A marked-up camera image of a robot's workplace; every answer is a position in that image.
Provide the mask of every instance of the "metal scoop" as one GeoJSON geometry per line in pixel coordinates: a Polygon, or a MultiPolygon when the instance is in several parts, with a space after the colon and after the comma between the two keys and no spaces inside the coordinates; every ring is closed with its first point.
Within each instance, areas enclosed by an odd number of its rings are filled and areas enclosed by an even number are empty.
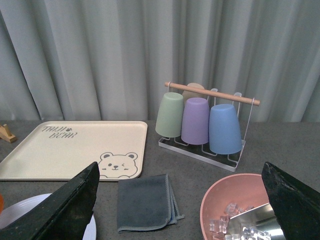
{"type": "Polygon", "coordinates": [[[242,231],[241,224],[256,226],[259,231],[268,232],[271,235],[271,240],[286,240],[270,203],[231,217],[226,233],[240,234],[242,231]]]}

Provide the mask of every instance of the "beige tray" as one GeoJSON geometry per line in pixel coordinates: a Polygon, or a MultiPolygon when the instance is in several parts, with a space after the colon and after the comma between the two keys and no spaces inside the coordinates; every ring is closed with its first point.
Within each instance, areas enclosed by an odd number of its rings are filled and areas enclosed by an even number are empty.
{"type": "Polygon", "coordinates": [[[100,181],[136,178],[147,128],[142,121],[44,122],[0,163],[0,180],[67,181],[92,162],[100,181]]]}

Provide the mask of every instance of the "cup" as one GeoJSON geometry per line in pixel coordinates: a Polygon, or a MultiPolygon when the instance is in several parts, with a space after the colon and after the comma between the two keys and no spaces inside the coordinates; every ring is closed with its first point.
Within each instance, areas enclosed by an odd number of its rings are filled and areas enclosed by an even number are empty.
{"type": "Polygon", "coordinates": [[[206,99],[189,98],[184,106],[181,139],[192,145],[209,142],[209,115],[210,108],[206,99]]]}
{"type": "Polygon", "coordinates": [[[216,154],[235,154],[242,149],[239,120],[232,104],[218,104],[209,117],[209,147],[216,154]]]}
{"type": "MultiPolygon", "coordinates": [[[[197,88],[197,89],[205,89],[204,86],[200,85],[199,83],[191,82],[187,86],[197,88]]],[[[205,98],[205,96],[201,93],[192,92],[192,91],[183,91],[182,93],[184,104],[186,104],[188,99],[191,98],[205,98]]]]}
{"type": "Polygon", "coordinates": [[[184,114],[184,97],[176,92],[167,92],[160,103],[155,131],[166,138],[181,135],[182,118],[184,114]]]}

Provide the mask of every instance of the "gray table surface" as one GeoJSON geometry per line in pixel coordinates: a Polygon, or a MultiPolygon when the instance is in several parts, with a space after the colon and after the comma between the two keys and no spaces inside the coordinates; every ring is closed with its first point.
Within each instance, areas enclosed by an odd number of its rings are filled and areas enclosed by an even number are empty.
{"type": "MultiPolygon", "coordinates": [[[[41,121],[1,121],[18,141],[0,140],[2,161],[41,121]]],[[[201,240],[200,207],[209,187],[221,178],[239,173],[261,174],[269,161],[308,186],[320,191],[320,123],[249,124],[246,145],[235,172],[158,146],[155,121],[147,121],[140,178],[168,173],[179,210],[185,218],[150,232],[117,232],[117,182],[100,182],[94,206],[97,240],[201,240]]],[[[65,181],[0,181],[5,208],[40,194],[52,193],[65,181]]]]}

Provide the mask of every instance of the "cartoon bear face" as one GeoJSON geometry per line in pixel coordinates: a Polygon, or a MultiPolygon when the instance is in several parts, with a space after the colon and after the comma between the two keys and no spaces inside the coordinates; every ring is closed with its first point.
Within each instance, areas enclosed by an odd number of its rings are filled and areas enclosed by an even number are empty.
{"type": "Polygon", "coordinates": [[[126,155],[112,152],[105,152],[100,156],[99,170],[100,177],[118,179],[120,177],[130,178],[136,174],[138,168],[136,159],[138,155],[135,152],[129,152],[126,155]]]}

